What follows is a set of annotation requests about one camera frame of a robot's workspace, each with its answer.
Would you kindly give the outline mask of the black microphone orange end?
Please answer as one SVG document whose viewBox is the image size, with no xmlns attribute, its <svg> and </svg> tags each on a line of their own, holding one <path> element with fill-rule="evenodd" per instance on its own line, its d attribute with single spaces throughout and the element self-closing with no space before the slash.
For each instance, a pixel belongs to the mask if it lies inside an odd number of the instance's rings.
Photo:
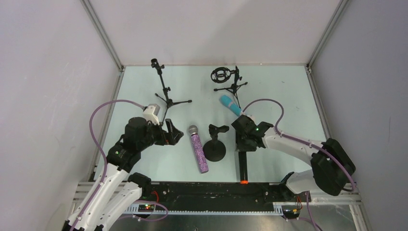
<svg viewBox="0 0 408 231">
<path fill-rule="evenodd" d="M 240 184 L 248 184 L 247 153 L 238 152 Z"/>
</svg>

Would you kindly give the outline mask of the black round base stand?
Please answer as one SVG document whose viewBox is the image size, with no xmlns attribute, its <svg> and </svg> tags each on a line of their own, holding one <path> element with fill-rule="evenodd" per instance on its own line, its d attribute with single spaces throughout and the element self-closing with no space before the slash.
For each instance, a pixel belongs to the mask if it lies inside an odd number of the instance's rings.
<svg viewBox="0 0 408 231">
<path fill-rule="evenodd" d="M 211 162 L 218 162 L 226 155 L 225 144 L 218 139 L 219 133 L 226 133 L 229 131 L 229 126 L 223 125 L 217 127 L 213 124 L 209 125 L 209 134 L 211 140 L 207 141 L 203 146 L 204 156 Z"/>
</svg>

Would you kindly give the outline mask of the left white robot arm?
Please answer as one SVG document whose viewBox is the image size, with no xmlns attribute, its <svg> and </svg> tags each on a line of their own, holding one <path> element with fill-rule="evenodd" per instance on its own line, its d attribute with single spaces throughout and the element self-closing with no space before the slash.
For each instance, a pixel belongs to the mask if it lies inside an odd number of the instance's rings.
<svg viewBox="0 0 408 231">
<path fill-rule="evenodd" d="M 141 152 L 152 145 L 176 145 L 184 133 L 171 119 L 167 130 L 142 117 L 131 118 L 125 132 L 109 150 L 104 170 L 77 210 L 65 221 L 64 231 L 107 231 L 126 208 L 152 191 L 152 180 L 130 171 Z"/>
</svg>

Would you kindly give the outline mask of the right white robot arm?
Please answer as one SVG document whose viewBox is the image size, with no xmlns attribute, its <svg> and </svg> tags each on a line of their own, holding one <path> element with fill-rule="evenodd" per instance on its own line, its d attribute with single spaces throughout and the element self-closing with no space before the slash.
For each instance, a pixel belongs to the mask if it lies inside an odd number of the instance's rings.
<svg viewBox="0 0 408 231">
<path fill-rule="evenodd" d="M 311 167 L 303 172 L 290 172 L 281 180 L 279 186 L 290 194 L 322 190 L 338 196 L 345 185 L 352 181 L 351 176 L 356 167 L 335 139 L 303 140 L 285 134 L 267 122 L 257 125 L 246 115 L 239 116 L 232 127 L 236 132 L 238 151 L 255 152 L 258 148 L 277 150 Z"/>
</svg>

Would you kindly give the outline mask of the tall black tripod stand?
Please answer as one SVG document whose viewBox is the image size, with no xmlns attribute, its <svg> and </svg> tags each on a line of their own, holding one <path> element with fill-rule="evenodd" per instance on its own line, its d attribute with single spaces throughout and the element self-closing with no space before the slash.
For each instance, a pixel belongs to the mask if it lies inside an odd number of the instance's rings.
<svg viewBox="0 0 408 231">
<path fill-rule="evenodd" d="M 192 103 L 192 100 L 174 102 L 168 95 L 168 93 L 171 91 L 171 89 L 170 89 L 170 87 L 165 86 L 164 79 L 163 79 L 163 71 L 162 70 L 165 68 L 165 65 L 164 64 L 160 65 L 158 60 L 156 58 L 153 58 L 153 59 L 151 59 L 151 67 L 154 68 L 157 71 L 157 74 L 160 77 L 160 81 L 161 81 L 161 85 L 162 85 L 162 91 L 163 91 L 163 94 L 164 94 L 164 98 L 161 97 L 160 95 L 158 95 L 157 93 L 155 94 L 155 96 L 166 103 L 166 110 L 164 112 L 163 120 L 162 120 L 162 123 L 164 123 L 165 118 L 166 118 L 166 114 L 167 114 L 169 108 L 171 108 L 171 107 L 173 107 L 175 105 L 178 105 L 178 104 L 182 104 L 182 103 Z"/>
</svg>

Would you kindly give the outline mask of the purple glitter microphone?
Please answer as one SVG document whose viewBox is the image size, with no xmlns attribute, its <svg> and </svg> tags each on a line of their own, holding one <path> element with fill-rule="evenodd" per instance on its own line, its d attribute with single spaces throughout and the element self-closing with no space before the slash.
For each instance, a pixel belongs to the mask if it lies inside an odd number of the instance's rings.
<svg viewBox="0 0 408 231">
<path fill-rule="evenodd" d="M 190 135 L 191 144 L 196 157 L 199 171 L 201 174 L 207 173 L 209 171 L 209 168 L 204 155 L 203 145 L 198 134 L 198 127 L 195 125 L 191 125 L 188 128 L 188 132 Z"/>
</svg>

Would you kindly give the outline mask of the blue microphone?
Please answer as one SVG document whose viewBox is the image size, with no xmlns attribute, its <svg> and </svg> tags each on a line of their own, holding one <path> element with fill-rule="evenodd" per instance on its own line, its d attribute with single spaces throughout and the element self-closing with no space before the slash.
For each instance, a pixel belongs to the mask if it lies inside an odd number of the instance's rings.
<svg viewBox="0 0 408 231">
<path fill-rule="evenodd" d="M 228 109 L 230 109 L 236 116 L 243 114 L 242 109 L 227 95 L 222 95 L 219 98 L 220 102 Z"/>
</svg>

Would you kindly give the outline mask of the left circuit board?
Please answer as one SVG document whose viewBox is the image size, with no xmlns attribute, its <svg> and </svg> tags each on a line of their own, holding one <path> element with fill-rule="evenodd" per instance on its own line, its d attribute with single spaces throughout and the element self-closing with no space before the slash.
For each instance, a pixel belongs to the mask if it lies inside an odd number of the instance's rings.
<svg viewBox="0 0 408 231">
<path fill-rule="evenodd" d="M 138 212 L 139 213 L 152 213 L 155 211 L 154 204 L 139 204 Z"/>
</svg>

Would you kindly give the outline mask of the circuit board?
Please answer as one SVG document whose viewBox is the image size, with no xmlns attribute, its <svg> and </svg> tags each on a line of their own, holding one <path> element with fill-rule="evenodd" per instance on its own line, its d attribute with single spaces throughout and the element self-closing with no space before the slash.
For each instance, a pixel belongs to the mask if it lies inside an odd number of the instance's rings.
<svg viewBox="0 0 408 231">
<path fill-rule="evenodd" d="M 155 211 L 154 204 L 139 204 L 138 212 L 139 213 L 152 213 Z"/>
<path fill-rule="evenodd" d="M 298 220 L 300 216 L 300 211 L 298 209 L 283 209 L 282 211 L 282 217 L 288 221 L 288 220 Z"/>
</svg>

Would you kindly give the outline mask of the right circuit board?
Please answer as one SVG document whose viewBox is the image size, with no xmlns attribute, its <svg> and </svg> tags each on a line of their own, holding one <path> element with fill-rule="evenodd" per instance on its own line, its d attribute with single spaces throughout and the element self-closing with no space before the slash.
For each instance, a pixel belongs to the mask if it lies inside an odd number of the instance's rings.
<svg viewBox="0 0 408 231">
<path fill-rule="evenodd" d="M 282 211 L 282 217 L 288 221 L 288 220 L 298 220 L 300 216 L 300 211 L 298 209 L 283 209 Z"/>
</svg>

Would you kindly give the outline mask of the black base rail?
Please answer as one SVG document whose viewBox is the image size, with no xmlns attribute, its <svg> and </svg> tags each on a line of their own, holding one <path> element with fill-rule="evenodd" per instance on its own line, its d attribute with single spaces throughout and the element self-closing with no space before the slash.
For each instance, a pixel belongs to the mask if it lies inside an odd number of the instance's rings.
<svg viewBox="0 0 408 231">
<path fill-rule="evenodd" d="M 172 212 L 275 212 L 278 203 L 298 206 L 309 197 L 270 183 L 153 182 L 142 200 Z"/>
</svg>

